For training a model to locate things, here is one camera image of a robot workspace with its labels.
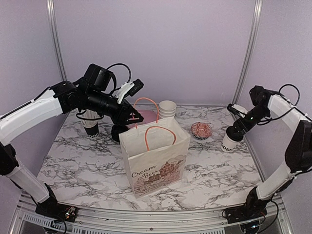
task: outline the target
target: building illustration on bag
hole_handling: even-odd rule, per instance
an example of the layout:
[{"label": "building illustration on bag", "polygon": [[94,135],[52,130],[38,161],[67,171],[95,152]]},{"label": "building illustration on bag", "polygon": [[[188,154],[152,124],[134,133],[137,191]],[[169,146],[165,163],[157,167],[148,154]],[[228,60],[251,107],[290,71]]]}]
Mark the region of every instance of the building illustration on bag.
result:
[{"label": "building illustration on bag", "polygon": [[158,188],[167,186],[179,179],[182,179],[181,169],[184,167],[186,155],[179,155],[166,161],[156,174],[149,176],[147,179],[138,178],[134,184],[135,194],[141,196]]}]

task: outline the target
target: metal corner post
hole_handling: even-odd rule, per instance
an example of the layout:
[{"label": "metal corner post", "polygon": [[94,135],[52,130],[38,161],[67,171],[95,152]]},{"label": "metal corner post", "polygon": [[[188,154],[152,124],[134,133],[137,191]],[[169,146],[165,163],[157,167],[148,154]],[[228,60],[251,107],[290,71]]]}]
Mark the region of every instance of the metal corner post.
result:
[{"label": "metal corner post", "polygon": [[238,102],[241,92],[243,90],[243,86],[247,77],[247,71],[248,71],[249,64],[252,58],[252,53],[254,51],[254,46],[255,46],[255,42],[256,42],[256,38],[258,34],[261,9],[262,9],[262,0],[256,0],[255,5],[254,5],[253,21],[252,21],[251,31],[249,35],[247,51],[246,51],[246,55],[245,55],[244,62],[243,62],[243,67],[240,72],[239,80],[237,83],[237,87],[234,93],[232,103]]},{"label": "metal corner post", "polygon": [[57,30],[57,22],[55,19],[55,12],[54,12],[54,2],[53,0],[47,0],[47,10],[48,10],[48,19],[52,34],[52,40],[54,44],[54,50],[58,61],[58,69],[61,75],[62,80],[67,80],[64,62],[62,58],[62,54],[60,51],[60,45],[59,45],[59,35]]}]

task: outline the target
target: purple wall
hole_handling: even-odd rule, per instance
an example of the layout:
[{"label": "purple wall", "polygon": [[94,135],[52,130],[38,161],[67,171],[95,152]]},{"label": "purple wall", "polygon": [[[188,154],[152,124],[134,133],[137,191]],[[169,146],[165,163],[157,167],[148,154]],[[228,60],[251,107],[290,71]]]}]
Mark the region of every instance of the purple wall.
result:
[{"label": "purple wall", "polygon": [[[226,105],[240,75],[254,1],[63,0],[55,11],[69,80],[90,62],[124,62],[145,83],[135,99]],[[126,81],[124,68],[112,70],[119,85]]]},{"label": "purple wall", "polygon": [[[51,39],[46,1],[1,1],[0,115],[61,81]],[[18,157],[34,174],[64,120],[50,119],[12,142]],[[0,176],[0,227],[7,233],[20,190]]]},{"label": "purple wall", "polygon": [[[264,1],[261,23],[239,104],[251,108],[254,85],[278,90],[285,83],[301,91],[298,107],[312,115],[312,2]],[[296,91],[283,91],[296,100]],[[268,177],[282,162],[292,134],[282,121],[257,126],[247,135]],[[311,233],[312,174],[300,176],[283,194],[295,234]]]}]

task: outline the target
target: white paper bag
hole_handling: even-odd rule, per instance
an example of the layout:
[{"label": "white paper bag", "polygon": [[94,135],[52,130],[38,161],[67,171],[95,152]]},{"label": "white paper bag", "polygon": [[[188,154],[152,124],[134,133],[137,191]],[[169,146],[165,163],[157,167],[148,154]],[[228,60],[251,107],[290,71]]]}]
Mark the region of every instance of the white paper bag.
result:
[{"label": "white paper bag", "polygon": [[174,117],[119,134],[127,177],[137,198],[182,179],[190,138]]}]

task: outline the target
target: pink rope handle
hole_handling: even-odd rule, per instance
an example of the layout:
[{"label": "pink rope handle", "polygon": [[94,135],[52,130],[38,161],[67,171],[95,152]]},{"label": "pink rope handle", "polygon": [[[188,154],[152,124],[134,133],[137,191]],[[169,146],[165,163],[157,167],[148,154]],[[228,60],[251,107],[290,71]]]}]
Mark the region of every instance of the pink rope handle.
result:
[{"label": "pink rope handle", "polygon": [[151,99],[149,99],[149,98],[147,98],[147,97],[140,97],[138,100],[136,100],[136,102],[134,103],[134,105],[133,105],[133,108],[136,106],[136,104],[137,104],[137,102],[138,101],[140,101],[140,100],[148,100],[148,101],[151,101],[152,103],[154,103],[155,104],[155,106],[156,106],[156,108],[157,108],[157,119],[156,119],[156,123],[158,123],[158,118],[159,118],[159,108],[158,108],[158,106],[157,106],[157,104],[156,104],[156,102],[154,102],[153,100],[151,100]]},{"label": "pink rope handle", "polygon": [[171,133],[174,135],[174,137],[175,137],[175,140],[174,140],[174,142],[173,142],[172,144],[173,144],[173,145],[175,144],[175,142],[176,142],[176,135],[175,135],[175,133],[174,133],[173,131],[171,131],[171,130],[168,129],[168,128],[164,128],[164,127],[160,127],[160,126],[152,126],[152,127],[149,127],[148,129],[146,129],[146,132],[145,132],[145,143],[146,143],[147,151],[150,150],[150,147],[148,146],[148,143],[147,143],[147,132],[148,132],[148,130],[150,130],[151,128],[162,128],[162,129],[165,129],[165,130],[171,132]]}]

